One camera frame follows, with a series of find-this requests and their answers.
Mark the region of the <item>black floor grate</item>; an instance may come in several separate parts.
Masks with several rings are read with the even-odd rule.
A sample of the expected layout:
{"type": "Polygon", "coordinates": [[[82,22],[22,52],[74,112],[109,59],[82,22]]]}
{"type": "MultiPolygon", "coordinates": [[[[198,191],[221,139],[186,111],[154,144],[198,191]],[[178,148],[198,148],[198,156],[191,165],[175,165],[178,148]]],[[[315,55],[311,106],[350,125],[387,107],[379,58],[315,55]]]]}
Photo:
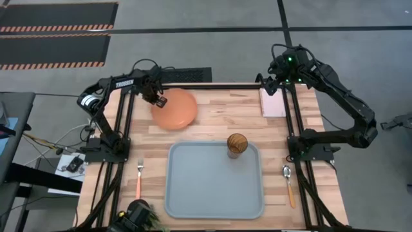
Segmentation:
{"type": "Polygon", "coordinates": [[[175,68],[162,72],[162,83],[212,82],[212,68],[175,68]]]}

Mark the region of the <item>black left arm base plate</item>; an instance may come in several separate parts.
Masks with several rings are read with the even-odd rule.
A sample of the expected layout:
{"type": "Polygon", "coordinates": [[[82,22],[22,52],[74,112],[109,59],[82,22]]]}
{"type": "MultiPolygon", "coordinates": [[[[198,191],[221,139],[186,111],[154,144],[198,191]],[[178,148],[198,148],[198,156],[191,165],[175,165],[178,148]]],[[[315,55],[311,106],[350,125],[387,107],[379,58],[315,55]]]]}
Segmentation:
{"type": "Polygon", "coordinates": [[[109,145],[104,139],[90,138],[80,150],[85,154],[85,162],[125,162],[129,157],[131,140],[120,139],[109,145]]]}

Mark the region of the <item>black aluminium table frame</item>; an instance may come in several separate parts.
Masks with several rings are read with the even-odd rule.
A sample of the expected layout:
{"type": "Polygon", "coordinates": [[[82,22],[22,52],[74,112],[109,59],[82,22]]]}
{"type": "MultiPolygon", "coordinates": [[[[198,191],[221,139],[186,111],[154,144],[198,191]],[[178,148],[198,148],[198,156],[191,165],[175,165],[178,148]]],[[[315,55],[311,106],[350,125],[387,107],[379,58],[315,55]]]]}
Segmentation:
{"type": "MultiPolygon", "coordinates": [[[[257,84],[199,83],[200,90],[190,90],[198,105],[196,120],[182,131],[165,131],[151,120],[150,105],[135,98],[129,138],[131,151],[124,164],[117,211],[126,210],[135,199],[137,162],[144,158],[142,197],[154,206],[162,224],[170,230],[230,230],[230,229],[306,229],[294,165],[291,184],[296,207],[291,208],[286,180],[281,169],[289,154],[289,136],[285,118],[262,117],[257,84]],[[179,219],[170,217],[164,209],[165,181],[169,148],[180,140],[225,140],[233,133],[246,135],[260,151],[263,172],[265,208],[254,220],[179,219]]],[[[314,90],[297,85],[296,94],[306,128],[323,131],[323,122],[314,90]]],[[[312,162],[317,191],[327,208],[343,224],[348,224],[335,171],[323,161],[312,162]]],[[[77,206],[79,225],[89,215],[95,192],[96,202],[102,195],[108,164],[99,173],[100,164],[89,164],[77,206]]]]}

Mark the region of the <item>black hazard striped floor mat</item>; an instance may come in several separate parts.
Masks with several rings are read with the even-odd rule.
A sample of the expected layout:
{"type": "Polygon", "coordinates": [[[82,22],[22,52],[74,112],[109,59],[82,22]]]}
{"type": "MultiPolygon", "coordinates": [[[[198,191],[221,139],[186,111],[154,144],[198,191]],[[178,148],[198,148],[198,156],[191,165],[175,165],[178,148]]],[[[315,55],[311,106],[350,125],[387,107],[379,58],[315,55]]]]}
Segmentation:
{"type": "Polygon", "coordinates": [[[0,37],[0,70],[102,67],[108,34],[0,37]]]}
{"type": "Polygon", "coordinates": [[[0,33],[108,30],[117,10],[117,2],[0,6],[0,33]]]}

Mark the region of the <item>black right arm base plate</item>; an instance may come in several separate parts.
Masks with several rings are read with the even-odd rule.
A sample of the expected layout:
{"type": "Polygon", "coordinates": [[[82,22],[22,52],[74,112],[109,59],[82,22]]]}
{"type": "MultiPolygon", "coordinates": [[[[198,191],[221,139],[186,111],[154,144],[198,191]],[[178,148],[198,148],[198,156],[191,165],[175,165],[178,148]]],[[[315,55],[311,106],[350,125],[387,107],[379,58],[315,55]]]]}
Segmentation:
{"type": "Polygon", "coordinates": [[[287,144],[289,150],[289,158],[292,162],[325,160],[334,159],[333,154],[339,151],[340,147],[333,147],[331,144],[313,144],[307,145],[301,142],[300,137],[288,137],[287,144]]]}

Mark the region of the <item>grey desk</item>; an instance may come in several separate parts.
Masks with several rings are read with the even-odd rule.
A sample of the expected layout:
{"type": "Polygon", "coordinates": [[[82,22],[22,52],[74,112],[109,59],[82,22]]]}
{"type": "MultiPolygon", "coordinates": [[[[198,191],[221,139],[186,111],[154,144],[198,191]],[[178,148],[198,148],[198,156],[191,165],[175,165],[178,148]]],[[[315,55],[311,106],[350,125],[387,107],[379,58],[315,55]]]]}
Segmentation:
{"type": "Polygon", "coordinates": [[[14,127],[15,135],[8,139],[3,152],[0,154],[0,232],[5,229],[14,198],[17,195],[20,183],[23,182],[23,175],[18,174],[18,172],[28,170],[26,166],[13,163],[13,159],[23,136],[34,99],[35,94],[33,92],[0,93],[0,101],[4,102],[8,116],[17,118],[14,127]]]}

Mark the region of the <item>dark metal chair base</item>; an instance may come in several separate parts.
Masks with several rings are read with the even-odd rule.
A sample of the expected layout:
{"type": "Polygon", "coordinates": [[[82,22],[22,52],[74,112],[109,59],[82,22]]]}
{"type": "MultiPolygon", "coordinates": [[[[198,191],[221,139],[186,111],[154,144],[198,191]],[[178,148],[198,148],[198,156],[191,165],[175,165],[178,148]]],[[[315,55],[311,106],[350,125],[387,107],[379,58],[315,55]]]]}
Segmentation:
{"type": "Polygon", "coordinates": [[[382,122],[380,127],[384,131],[391,131],[396,127],[403,127],[412,130],[412,113],[398,115],[388,122],[382,122]]]}

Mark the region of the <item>small black controller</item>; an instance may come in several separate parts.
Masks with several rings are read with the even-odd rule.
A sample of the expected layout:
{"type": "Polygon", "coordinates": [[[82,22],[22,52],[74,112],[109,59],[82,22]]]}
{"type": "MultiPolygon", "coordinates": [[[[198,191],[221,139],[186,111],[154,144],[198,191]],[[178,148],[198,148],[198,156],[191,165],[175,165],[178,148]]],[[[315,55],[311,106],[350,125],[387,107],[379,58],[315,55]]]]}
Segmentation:
{"type": "Polygon", "coordinates": [[[79,170],[79,168],[83,165],[84,161],[79,157],[76,156],[73,160],[66,166],[66,171],[71,173],[75,173],[79,170]]]}

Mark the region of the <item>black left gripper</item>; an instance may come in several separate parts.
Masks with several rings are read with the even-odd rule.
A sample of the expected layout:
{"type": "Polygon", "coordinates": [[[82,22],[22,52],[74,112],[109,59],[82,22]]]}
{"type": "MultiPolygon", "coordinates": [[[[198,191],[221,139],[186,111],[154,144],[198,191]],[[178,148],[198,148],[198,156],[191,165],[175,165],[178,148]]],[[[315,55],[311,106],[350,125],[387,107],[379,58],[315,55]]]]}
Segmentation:
{"type": "Polygon", "coordinates": [[[144,99],[149,99],[151,104],[156,103],[159,108],[163,108],[167,103],[167,99],[165,97],[160,97],[162,92],[163,89],[159,76],[157,74],[144,72],[141,89],[142,97],[144,99]]]}

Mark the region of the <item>grey plastic tray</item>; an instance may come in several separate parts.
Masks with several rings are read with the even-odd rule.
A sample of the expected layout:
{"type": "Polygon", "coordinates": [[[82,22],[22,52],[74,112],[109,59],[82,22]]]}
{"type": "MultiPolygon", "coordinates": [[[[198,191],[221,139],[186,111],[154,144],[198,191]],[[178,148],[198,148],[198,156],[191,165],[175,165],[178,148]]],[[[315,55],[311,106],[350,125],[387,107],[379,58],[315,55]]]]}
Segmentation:
{"type": "Polygon", "coordinates": [[[224,141],[181,141],[168,153],[164,208],[174,218],[247,219],[265,208],[259,149],[236,159],[224,141]]]}

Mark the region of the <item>amber ribbed cup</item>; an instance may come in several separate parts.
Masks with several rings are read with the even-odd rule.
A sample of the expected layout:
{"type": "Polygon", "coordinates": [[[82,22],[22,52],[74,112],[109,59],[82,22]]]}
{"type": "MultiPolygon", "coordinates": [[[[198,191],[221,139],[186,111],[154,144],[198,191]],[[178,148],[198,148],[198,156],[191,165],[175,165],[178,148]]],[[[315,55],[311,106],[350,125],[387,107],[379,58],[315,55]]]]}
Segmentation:
{"type": "Polygon", "coordinates": [[[240,134],[234,133],[227,139],[227,155],[231,159],[238,158],[248,148],[247,138],[240,134]]]}

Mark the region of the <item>orange round plate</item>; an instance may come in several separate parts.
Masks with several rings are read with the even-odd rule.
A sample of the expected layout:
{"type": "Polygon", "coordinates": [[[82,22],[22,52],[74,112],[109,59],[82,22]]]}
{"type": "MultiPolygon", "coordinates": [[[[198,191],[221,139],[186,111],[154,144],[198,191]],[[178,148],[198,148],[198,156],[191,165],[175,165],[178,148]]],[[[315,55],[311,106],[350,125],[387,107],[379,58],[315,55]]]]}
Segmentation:
{"type": "Polygon", "coordinates": [[[188,126],[198,114],[194,95],[180,88],[164,91],[167,99],[163,108],[151,106],[151,116],[155,124],[165,130],[180,130],[188,126]]]}

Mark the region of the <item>white paper sheet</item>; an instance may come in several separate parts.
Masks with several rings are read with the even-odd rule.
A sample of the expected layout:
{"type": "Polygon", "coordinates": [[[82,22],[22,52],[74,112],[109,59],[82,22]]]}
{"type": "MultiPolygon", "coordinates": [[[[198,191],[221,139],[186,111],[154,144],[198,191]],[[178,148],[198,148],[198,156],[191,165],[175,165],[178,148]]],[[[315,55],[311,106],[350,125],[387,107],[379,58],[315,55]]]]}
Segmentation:
{"type": "Polygon", "coordinates": [[[75,179],[75,180],[79,180],[79,181],[83,181],[84,180],[84,176],[86,174],[86,165],[82,164],[80,166],[80,168],[75,171],[74,173],[69,172],[66,170],[66,168],[68,167],[69,163],[75,158],[78,157],[81,160],[84,160],[85,155],[84,154],[80,154],[80,153],[74,153],[72,155],[61,155],[58,164],[56,165],[57,169],[55,171],[56,175],[60,175],[63,177],[68,177],[70,179],[75,179]]]}

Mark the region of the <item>spoon with orange handle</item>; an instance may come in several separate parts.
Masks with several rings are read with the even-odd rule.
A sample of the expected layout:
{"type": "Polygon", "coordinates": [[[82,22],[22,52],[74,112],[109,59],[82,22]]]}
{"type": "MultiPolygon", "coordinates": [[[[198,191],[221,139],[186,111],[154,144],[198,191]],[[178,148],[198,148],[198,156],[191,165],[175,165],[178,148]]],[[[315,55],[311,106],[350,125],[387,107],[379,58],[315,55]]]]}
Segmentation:
{"type": "Polygon", "coordinates": [[[287,183],[288,197],[289,197],[289,201],[290,201],[290,206],[292,208],[295,208],[294,193],[293,193],[293,189],[292,189],[292,186],[291,186],[291,183],[290,183],[291,169],[286,164],[283,166],[283,176],[286,179],[286,183],[287,183]]]}

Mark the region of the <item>fork with pink handle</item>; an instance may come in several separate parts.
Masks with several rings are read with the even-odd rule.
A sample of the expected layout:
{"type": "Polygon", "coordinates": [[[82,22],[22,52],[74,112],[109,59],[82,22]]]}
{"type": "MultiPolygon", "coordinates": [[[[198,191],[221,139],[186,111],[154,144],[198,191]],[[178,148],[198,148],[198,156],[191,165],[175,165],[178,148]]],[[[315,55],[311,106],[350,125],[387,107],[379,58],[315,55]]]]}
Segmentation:
{"type": "Polygon", "coordinates": [[[143,158],[138,158],[138,178],[137,178],[137,184],[136,184],[136,199],[141,198],[141,183],[142,183],[142,170],[144,168],[144,159],[143,158]]]}

